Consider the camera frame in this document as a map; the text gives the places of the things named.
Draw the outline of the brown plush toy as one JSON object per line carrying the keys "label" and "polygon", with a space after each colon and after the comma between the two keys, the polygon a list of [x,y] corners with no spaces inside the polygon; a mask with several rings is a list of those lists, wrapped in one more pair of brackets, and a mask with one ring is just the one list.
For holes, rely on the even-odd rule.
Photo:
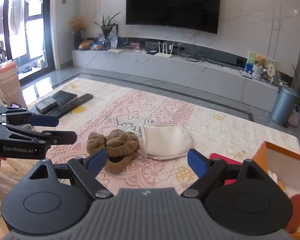
{"label": "brown plush toy", "polygon": [[91,132],[87,140],[87,152],[92,155],[103,149],[107,150],[106,169],[119,173],[139,155],[140,142],[135,133],[120,129],[111,131],[107,136]]}

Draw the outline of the pink water bottle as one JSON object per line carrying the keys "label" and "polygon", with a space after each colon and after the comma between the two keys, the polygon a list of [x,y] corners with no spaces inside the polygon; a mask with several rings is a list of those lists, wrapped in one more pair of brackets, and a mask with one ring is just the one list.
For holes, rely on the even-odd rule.
{"label": "pink water bottle", "polygon": [[0,102],[7,107],[18,105],[27,108],[17,75],[17,64],[12,60],[0,65]]}

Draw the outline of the grey small box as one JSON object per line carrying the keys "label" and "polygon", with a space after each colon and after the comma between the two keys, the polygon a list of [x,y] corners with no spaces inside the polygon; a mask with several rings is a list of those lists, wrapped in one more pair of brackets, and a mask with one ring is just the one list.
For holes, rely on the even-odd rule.
{"label": "grey small box", "polygon": [[55,108],[58,106],[57,100],[54,98],[46,98],[45,100],[39,102],[36,104],[36,109],[40,113],[46,113],[50,111],[51,109]]}

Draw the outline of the black tv remote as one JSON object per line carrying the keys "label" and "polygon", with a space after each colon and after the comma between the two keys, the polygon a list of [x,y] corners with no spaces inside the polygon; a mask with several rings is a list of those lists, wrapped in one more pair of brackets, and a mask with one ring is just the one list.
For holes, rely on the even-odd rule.
{"label": "black tv remote", "polygon": [[49,113],[47,116],[55,117],[55,118],[59,119],[93,98],[94,98],[94,96],[92,94],[89,94],[89,93],[84,94],[84,95],[82,95],[78,98],[75,98],[74,100],[62,105],[61,107],[58,107],[57,109],[55,109],[51,113]]}

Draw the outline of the black notebook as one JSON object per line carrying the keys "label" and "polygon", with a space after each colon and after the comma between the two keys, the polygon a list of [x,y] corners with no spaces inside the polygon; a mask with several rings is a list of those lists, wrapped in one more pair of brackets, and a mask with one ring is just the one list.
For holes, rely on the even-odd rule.
{"label": "black notebook", "polygon": [[51,113],[53,110],[57,109],[58,107],[61,107],[62,105],[70,102],[71,100],[74,100],[75,98],[77,98],[76,94],[73,93],[69,93],[69,92],[65,92],[63,90],[59,90],[58,92],[52,94],[51,96],[48,96],[47,98],[54,98],[57,100],[58,106],[51,109],[50,111],[46,112],[46,113],[40,113],[37,109],[36,109],[36,104],[38,104],[39,102],[45,100],[41,99],[38,103],[35,103],[34,107],[32,107],[30,109],[30,112],[38,114],[38,115],[48,115],[49,113]]}

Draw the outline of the orange cardboard box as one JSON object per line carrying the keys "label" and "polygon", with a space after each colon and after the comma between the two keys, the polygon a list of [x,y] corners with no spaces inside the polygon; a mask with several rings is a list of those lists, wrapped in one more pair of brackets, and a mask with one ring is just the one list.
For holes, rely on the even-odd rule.
{"label": "orange cardboard box", "polygon": [[[265,141],[253,156],[257,163],[289,197],[300,194],[300,154]],[[300,227],[290,236],[300,239]]]}

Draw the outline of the grey metal trash bin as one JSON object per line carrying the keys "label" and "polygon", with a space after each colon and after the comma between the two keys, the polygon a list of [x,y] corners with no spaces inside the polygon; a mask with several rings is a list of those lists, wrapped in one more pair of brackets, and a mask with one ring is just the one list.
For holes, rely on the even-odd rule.
{"label": "grey metal trash bin", "polygon": [[285,126],[297,102],[298,94],[295,90],[282,85],[279,87],[279,95],[271,111],[270,118],[276,124]]}

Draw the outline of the bronze oval ornament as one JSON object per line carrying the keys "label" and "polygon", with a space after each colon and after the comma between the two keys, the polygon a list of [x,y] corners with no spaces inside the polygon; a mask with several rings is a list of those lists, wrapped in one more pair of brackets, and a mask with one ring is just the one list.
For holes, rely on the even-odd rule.
{"label": "bronze oval ornament", "polygon": [[85,40],[83,41],[79,46],[78,46],[78,50],[90,50],[90,47],[92,45],[92,43],[94,42],[94,40]]}

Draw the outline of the lace patterned tablecloth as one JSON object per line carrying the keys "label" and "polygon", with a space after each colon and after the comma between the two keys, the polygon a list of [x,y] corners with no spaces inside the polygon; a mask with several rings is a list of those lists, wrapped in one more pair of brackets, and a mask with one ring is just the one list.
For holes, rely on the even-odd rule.
{"label": "lace patterned tablecloth", "polygon": [[58,130],[76,132],[77,141],[51,147],[47,157],[54,163],[87,156],[91,132],[108,135],[120,129],[138,137],[136,159],[122,172],[103,169],[97,176],[113,193],[129,187],[173,187],[183,192],[197,177],[186,157],[171,159],[170,155],[191,148],[206,157],[217,153],[236,161],[252,158],[265,141],[300,152],[293,135],[166,96],[83,78],[67,82],[61,90],[79,96],[89,93],[93,98],[60,119]]}

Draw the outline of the dark vase dried flowers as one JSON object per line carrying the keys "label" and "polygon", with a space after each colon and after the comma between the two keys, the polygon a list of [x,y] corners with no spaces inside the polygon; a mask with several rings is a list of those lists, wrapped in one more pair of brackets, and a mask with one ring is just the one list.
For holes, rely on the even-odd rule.
{"label": "dark vase dried flowers", "polygon": [[78,50],[82,43],[82,32],[86,30],[83,16],[75,16],[69,21],[69,28],[74,33],[74,50]]}

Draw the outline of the green plant glass vase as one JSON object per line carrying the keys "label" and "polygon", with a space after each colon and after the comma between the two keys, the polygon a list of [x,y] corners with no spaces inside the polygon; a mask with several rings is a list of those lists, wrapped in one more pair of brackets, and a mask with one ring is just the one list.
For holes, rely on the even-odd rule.
{"label": "green plant glass vase", "polygon": [[107,17],[102,17],[102,20],[100,23],[97,22],[93,22],[95,25],[98,25],[100,27],[100,29],[102,30],[102,33],[104,35],[104,39],[102,41],[102,49],[103,50],[109,50],[110,49],[110,40],[109,40],[109,35],[113,29],[113,27],[115,26],[115,23],[113,23],[113,19],[119,15],[120,12],[118,12],[117,14],[115,14],[114,16],[110,16],[110,13],[108,14]]}

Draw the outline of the white marble tv console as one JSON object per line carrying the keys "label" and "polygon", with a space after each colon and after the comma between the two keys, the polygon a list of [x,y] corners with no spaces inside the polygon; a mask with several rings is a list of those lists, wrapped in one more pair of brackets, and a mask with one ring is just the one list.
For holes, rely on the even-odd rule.
{"label": "white marble tv console", "polygon": [[261,81],[242,77],[234,69],[206,62],[185,61],[136,53],[132,50],[115,53],[101,50],[72,51],[74,66],[107,70],[174,83],[229,98],[271,111],[278,97],[278,88]]}

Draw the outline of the teddy bear bouquet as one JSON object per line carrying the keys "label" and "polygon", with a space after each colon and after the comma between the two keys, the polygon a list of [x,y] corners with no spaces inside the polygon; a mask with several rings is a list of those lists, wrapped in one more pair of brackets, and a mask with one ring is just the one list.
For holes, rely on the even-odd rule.
{"label": "teddy bear bouquet", "polygon": [[252,77],[255,80],[260,81],[263,74],[263,67],[266,62],[266,58],[262,55],[257,54],[254,59]]}

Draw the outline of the white wifi router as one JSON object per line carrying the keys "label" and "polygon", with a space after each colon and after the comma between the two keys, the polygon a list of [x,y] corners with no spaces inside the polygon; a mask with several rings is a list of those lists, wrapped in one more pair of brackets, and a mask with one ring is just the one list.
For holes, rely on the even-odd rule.
{"label": "white wifi router", "polygon": [[174,44],[170,45],[168,47],[167,42],[158,42],[158,51],[155,54],[157,57],[163,57],[163,58],[171,58],[173,53]]}

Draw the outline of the black wall television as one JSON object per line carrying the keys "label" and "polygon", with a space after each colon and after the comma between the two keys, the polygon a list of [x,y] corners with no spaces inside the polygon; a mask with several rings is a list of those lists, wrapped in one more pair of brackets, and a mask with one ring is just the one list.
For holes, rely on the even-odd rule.
{"label": "black wall television", "polygon": [[221,0],[126,0],[126,24],[217,34]]}

